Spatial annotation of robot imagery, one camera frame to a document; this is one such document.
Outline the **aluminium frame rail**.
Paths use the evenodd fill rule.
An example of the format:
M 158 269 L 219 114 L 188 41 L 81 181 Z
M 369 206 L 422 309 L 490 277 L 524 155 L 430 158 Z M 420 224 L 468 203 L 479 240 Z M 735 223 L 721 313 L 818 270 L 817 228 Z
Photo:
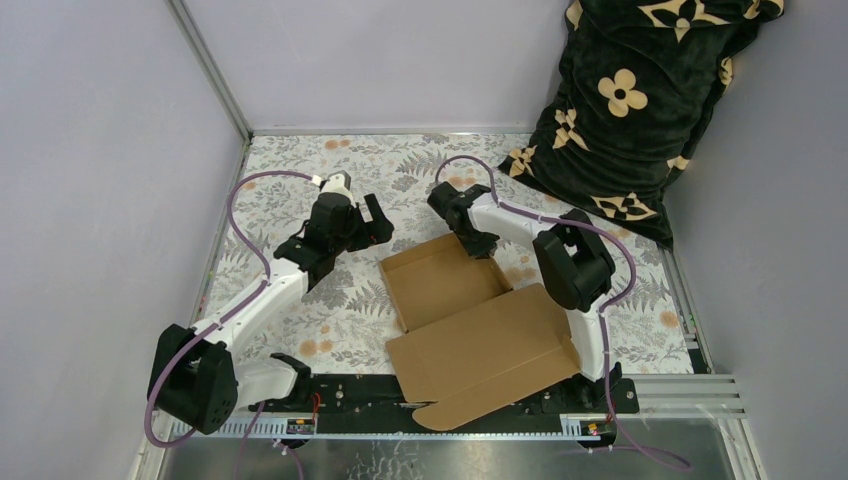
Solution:
M 739 419 L 745 410 L 737 385 L 729 375 L 632 375 L 620 379 L 612 388 L 612 398 L 619 419 Z M 555 439 L 586 440 L 587 423 L 603 420 L 599 415 L 571 414 L 560 417 L 560 433 L 536 434 L 319 434 L 317 420 L 304 413 L 266 413 L 253 422 L 249 411 L 234 413 L 213 436 L 236 438 L 246 431 L 255 437 L 304 439 Z

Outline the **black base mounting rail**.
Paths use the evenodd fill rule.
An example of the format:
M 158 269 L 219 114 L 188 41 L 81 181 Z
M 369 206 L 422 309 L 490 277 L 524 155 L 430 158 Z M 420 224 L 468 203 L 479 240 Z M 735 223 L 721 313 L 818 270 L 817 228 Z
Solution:
M 319 434 L 432 434 L 417 424 L 419 406 L 405 400 L 393 375 L 311 374 L 284 399 L 265 403 L 266 413 L 304 413 L 317 420 Z M 603 383 L 591 386 L 577 375 L 514 401 L 453 429 L 453 434 L 560 433 L 560 417 L 609 418 Z

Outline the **black floral blanket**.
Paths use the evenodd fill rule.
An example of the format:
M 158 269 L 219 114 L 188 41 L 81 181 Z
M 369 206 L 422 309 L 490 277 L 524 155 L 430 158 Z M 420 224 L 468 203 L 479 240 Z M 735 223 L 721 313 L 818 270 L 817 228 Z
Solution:
M 735 55 L 781 1 L 573 1 L 560 82 L 509 177 L 671 249 L 666 189 L 689 166 Z

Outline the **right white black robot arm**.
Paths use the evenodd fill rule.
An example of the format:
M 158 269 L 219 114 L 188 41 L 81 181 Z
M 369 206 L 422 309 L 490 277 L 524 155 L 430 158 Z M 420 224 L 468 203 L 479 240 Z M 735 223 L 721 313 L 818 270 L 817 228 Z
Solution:
M 620 374 L 603 346 L 599 310 L 609 297 L 616 266 L 588 216 L 573 209 L 553 217 L 500 201 L 479 184 L 460 192 L 442 182 L 427 203 L 472 258 L 491 257 L 501 239 L 533 251 L 545 290 L 568 315 L 583 376 L 573 386 L 575 402 L 589 412 L 607 405 Z

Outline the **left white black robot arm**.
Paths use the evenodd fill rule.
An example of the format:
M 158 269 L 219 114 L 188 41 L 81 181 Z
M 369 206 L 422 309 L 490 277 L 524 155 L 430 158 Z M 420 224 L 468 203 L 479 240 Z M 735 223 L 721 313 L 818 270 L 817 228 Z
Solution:
M 394 226 L 374 194 L 364 198 L 371 218 L 341 193 L 322 193 L 300 235 L 279 245 L 267 272 L 225 308 L 194 327 L 172 324 L 157 343 L 147 410 L 156 409 L 211 434 L 239 409 L 274 399 L 296 411 L 309 401 L 305 366 L 285 355 L 242 365 L 236 358 L 271 317 L 293 305 L 327 276 L 338 256 L 388 242 Z

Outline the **brown cardboard box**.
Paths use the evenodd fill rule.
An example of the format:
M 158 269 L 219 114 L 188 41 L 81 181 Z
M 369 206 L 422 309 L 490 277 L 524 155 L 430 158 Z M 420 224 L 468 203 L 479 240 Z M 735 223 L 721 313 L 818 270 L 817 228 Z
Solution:
M 455 235 L 380 270 L 403 330 L 386 349 L 418 425 L 451 431 L 579 373 L 566 313 L 544 286 L 513 288 Z

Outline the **aluminium corner post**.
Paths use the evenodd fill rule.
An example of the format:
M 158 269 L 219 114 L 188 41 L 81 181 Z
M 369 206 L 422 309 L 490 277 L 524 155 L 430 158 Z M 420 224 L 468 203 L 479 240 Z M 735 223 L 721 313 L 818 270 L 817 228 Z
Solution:
M 184 0 L 165 0 L 165 4 L 174 17 L 178 29 L 184 36 L 229 121 L 239 137 L 244 142 L 249 143 L 253 137 L 253 129 L 246 120 L 222 70 L 208 47 L 188 3 Z

